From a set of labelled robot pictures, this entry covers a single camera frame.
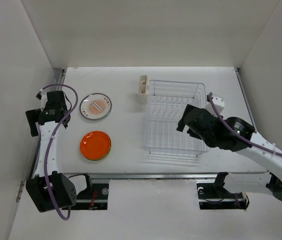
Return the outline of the white plate orange sunburst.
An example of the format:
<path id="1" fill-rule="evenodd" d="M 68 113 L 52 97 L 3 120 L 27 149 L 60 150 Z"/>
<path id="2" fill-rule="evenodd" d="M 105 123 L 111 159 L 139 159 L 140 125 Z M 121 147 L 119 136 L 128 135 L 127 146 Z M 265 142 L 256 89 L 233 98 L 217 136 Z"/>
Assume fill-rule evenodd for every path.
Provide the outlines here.
<path id="1" fill-rule="evenodd" d="M 79 105 L 80 114 L 87 120 L 97 121 L 106 118 L 112 111 L 111 99 L 103 93 L 85 96 Z"/>

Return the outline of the lime green plate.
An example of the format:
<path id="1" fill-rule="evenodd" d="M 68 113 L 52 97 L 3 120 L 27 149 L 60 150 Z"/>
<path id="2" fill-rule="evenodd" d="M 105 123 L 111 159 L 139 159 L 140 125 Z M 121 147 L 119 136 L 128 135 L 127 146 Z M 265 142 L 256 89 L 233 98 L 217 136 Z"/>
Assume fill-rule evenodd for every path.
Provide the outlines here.
<path id="1" fill-rule="evenodd" d="M 89 150 L 86 152 L 86 154 L 84 155 L 84 157 L 90 161 L 100 161 L 104 158 L 106 158 L 109 153 L 111 152 L 112 150 L 112 147 L 110 146 L 107 151 L 105 150 L 100 150 L 99 148 L 98 149 L 93 149 L 92 151 Z"/>

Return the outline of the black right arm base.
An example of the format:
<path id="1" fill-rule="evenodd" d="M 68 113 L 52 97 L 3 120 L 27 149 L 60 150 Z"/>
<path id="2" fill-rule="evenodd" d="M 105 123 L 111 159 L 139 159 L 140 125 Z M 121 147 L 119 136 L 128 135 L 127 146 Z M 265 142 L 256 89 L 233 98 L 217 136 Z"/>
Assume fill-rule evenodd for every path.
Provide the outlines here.
<path id="1" fill-rule="evenodd" d="M 250 200 L 244 192 L 230 193 L 224 188 L 228 175 L 220 172 L 214 182 L 196 184 L 200 210 L 247 210 Z"/>

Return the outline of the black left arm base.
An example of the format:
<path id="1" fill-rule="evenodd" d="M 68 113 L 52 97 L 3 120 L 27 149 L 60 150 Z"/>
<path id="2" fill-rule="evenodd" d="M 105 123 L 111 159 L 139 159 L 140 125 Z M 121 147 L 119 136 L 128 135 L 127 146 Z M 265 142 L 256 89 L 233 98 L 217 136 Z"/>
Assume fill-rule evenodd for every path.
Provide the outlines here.
<path id="1" fill-rule="evenodd" d="M 108 209 L 109 181 L 97 179 L 92 182 L 92 190 L 84 190 L 76 197 L 72 211 L 100 211 Z"/>

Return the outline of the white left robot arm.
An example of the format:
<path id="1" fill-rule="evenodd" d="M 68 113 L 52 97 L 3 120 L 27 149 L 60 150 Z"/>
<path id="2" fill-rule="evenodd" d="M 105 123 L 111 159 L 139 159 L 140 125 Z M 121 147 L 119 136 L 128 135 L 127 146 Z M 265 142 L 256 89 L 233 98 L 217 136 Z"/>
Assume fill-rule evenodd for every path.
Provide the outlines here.
<path id="1" fill-rule="evenodd" d="M 77 196 L 92 195 L 93 184 L 86 173 L 67 177 L 61 167 L 61 143 L 70 121 L 67 97 L 61 90 L 39 92 L 38 109 L 25 115 L 33 137 L 40 137 L 38 160 L 33 176 L 25 188 L 39 212 L 68 209 L 77 203 Z"/>

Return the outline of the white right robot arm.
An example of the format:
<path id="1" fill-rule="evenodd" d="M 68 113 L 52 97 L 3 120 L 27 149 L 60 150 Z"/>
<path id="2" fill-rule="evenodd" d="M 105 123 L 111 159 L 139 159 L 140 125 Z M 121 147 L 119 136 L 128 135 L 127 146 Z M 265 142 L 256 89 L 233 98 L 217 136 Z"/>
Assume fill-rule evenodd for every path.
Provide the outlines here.
<path id="1" fill-rule="evenodd" d="M 219 148 L 244 156 L 266 169 L 264 173 L 219 172 L 213 183 L 218 197 L 240 192 L 262 193 L 282 201 L 282 151 L 271 145 L 255 128 L 238 117 L 213 116 L 207 109 L 188 104 L 177 131 Z"/>

